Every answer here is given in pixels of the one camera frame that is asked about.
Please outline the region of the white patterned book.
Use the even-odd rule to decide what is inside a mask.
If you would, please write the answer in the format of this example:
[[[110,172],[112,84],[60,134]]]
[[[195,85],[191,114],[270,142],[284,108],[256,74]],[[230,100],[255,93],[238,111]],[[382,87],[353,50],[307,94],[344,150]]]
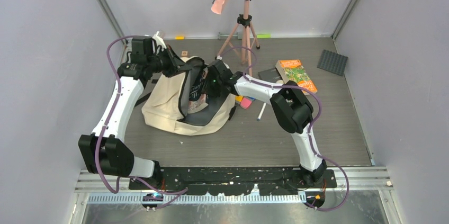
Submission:
[[[208,70],[204,69],[191,80],[190,93],[188,98],[188,114],[199,112],[208,106],[208,97],[204,92],[207,74]]]

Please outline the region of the beige canvas backpack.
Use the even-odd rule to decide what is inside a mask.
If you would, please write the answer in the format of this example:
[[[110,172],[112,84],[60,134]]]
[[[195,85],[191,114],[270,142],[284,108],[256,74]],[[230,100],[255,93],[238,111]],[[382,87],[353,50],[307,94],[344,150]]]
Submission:
[[[173,77],[161,75],[141,111],[151,127],[185,136],[212,134],[233,116],[235,96],[208,97],[208,106],[188,114],[191,80],[207,65],[197,56],[182,60],[192,69]]]

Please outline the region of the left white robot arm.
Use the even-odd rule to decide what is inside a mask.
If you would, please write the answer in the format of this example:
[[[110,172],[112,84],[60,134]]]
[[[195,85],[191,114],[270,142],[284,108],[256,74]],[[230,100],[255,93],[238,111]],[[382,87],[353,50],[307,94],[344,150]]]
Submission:
[[[90,173],[117,177],[142,177],[150,189],[162,183],[156,171],[158,162],[142,159],[124,144],[124,135],[133,108],[153,74],[166,77],[192,69],[167,45],[159,33],[152,37],[130,36],[129,60],[113,65],[115,87],[100,121],[88,135],[81,135],[78,146]]]

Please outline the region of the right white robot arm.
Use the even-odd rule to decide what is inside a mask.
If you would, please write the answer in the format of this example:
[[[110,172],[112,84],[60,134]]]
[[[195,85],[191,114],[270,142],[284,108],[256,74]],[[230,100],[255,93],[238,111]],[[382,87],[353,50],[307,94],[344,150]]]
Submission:
[[[313,105],[296,83],[270,83],[241,71],[233,73],[220,59],[207,66],[205,92],[252,97],[270,105],[279,126],[289,133],[300,157],[304,184],[316,187],[324,179],[327,163],[321,156],[313,134]]]

